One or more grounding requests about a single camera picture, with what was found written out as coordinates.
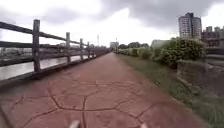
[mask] building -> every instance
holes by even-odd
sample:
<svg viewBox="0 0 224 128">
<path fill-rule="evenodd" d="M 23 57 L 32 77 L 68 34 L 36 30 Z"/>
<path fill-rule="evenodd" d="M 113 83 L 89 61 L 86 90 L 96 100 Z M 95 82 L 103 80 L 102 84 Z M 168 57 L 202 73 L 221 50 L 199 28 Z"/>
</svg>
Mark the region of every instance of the building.
<svg viewBox="0 0 224 128">
<path fill-rule="evenodd" d="M 151 44 L 151 47 L 152 48 L 159 48 L 161 47 L 163 44 L 166 43 L 167 40 L 153 40 L 152 41 L 152 44 Z"/>
<path fill-rule="evenodd" d="M 179 34 L 181 38 L 201 38 L 201 18 L 194 17 L 194 13 L 187 13 L 179 17 Z"/>
<path fill-rule="evenodd" d="M 119 43 L 118 42 L 110 42 L 110 48 L 111 49 L 117 49 L 119 46 Z"/>
<path fill-rule="evenodd" d="M 206 30 L 205 30 L 206 32 L 212 32 L 213 30 L 212 30 L 212 26 L 208 26 L 208 27 L 206 27 Z"/>
<path fill-rule="evenodd" d="M 215 27 L 215 32 L 219 32 L 220 30 L 220 27 Z"/>
<path fill-rule="evenodd" d="M 4 52 L 4 49 L 3 48 L 0 48 L 0 55 L 2 55 Z"/>
<path fill-rule="evenodd" d="M 220 27 L 215 27 L 214 31 L 210 31 L 210 29 L 207 28 L 202 32 L 201 41 L 204 42 L 207 47 L 224 47 L 224 28 L 220 29 Z"/>
</svg>

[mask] red brick path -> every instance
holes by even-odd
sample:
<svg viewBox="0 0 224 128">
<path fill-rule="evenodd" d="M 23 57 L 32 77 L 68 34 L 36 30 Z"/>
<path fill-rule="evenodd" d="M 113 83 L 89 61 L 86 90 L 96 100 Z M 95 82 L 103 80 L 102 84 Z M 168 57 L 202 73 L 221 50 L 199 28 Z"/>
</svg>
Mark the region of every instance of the red brick path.
<svg viewBox="0 0 224 128">
<path fill-rule="evenodd" d="M 1 104 L 14 128 L 68 128 L 73 120 L 82 128 L 207 127 L 114 54 L 20 86 Z"/>
</svg>

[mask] water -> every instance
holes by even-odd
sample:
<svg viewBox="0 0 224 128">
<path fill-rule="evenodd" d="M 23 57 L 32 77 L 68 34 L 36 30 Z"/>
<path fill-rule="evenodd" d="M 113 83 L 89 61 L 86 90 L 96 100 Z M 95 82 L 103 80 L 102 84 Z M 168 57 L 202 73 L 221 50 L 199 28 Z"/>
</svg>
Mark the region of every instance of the water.
<svg viewBox="0 0 224 128">
<path fill-rule="evenodd" d="M 80 56 L 71 57 L 71 61 L 76 61 L 76 60 L 80 60 Z M 46 59 L 40 62 L 40 67 L 41 69 L 45 69 L 45 68 L 63 64 L 66 62 L 67 62 L 66 57 L 57 58 L 57 59 Z M 0 67 L 0 80 L 30 73 L 33 71 L 34 71 L 33 62 Z"/>
</svg>

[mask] green grass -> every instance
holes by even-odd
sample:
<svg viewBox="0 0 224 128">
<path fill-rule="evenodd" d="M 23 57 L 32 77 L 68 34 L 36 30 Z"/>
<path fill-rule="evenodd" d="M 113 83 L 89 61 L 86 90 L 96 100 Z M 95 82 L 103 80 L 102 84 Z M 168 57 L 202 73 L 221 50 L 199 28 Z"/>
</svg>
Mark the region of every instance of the green grass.
<svg viewBox="0 0 224 128">
<path fill-rule="evenodd" d="M 176 80 L 174 70 L 158 63 L 123 55 L 118 57 L 153 81 L 163 91 L 188 106 L 207 121 L 210 128 L 224 128 L 223 98 L 207 95 L 205 92 L 194 95 L 185 85 Z"/>
</svg>

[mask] railing post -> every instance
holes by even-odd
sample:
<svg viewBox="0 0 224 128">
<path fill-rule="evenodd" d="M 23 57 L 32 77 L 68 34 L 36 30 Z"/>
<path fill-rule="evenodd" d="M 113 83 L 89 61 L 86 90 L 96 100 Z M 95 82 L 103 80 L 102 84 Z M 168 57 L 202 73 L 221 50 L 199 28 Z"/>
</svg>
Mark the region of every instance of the railing post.
<svg viewBox="0 0 224 128">
<path fill-rule="evenodd" d="M 89 47 L 89 42 L 88 42 L 88 44 L 87 44 L 87 49 L 88 49 L 88 59 L 90 58 L 90 47 Z"/>
<path fill-rule="evenodd" d="M 95 52 L 94 52 L 94 51 L 95 51 L 95 47 L 92 48 L 92 57 L 93 57 L 93 58 L 95 57 L 95 55 L 94 55 Z"/>
<path fill-rule="evenodd" d="M 67 63 L 71 62 L 71 57 L 70 57 L 70 33 L 66 32 L 66 54 L 67 54 Z"/>
<path fill-rule="evenodd" d="M 83 39 L 80 39 L 80 59 L 83 60 Z"/>
<path fill-rule="evenodd" d="M 33 48 L 32 54 L 34 59 L 34 71 L 40 72 L 40 44 L 39 44 L 39 32 L 40 32 L 40 20 L 34 20 L 33 22 Z"/>
</svg>

